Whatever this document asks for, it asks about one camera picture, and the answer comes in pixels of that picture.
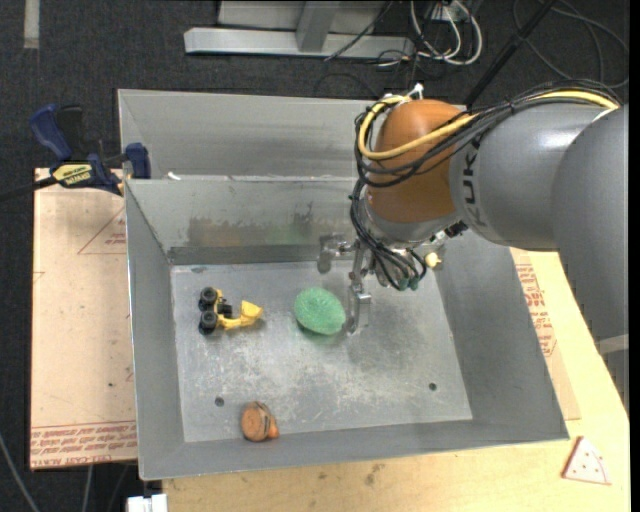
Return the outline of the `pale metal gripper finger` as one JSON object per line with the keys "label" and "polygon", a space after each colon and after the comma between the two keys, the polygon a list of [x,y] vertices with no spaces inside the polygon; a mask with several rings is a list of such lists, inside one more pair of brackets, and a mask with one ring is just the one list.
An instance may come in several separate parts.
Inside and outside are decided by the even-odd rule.
{"label": "pale metal gripper finger", "polygon": [[352,252],[352,244],[341,233],[323,235],[319,238],[319,243],[317,270],[320,274],[328,273],[334,260],[344,258]]}
{"label": "pale metal gripper finger", "polygon": [[359,329],[370,324],[372,296],[368,292],[351,291],[349,295],[349,314],[347,332],[355,334]]}

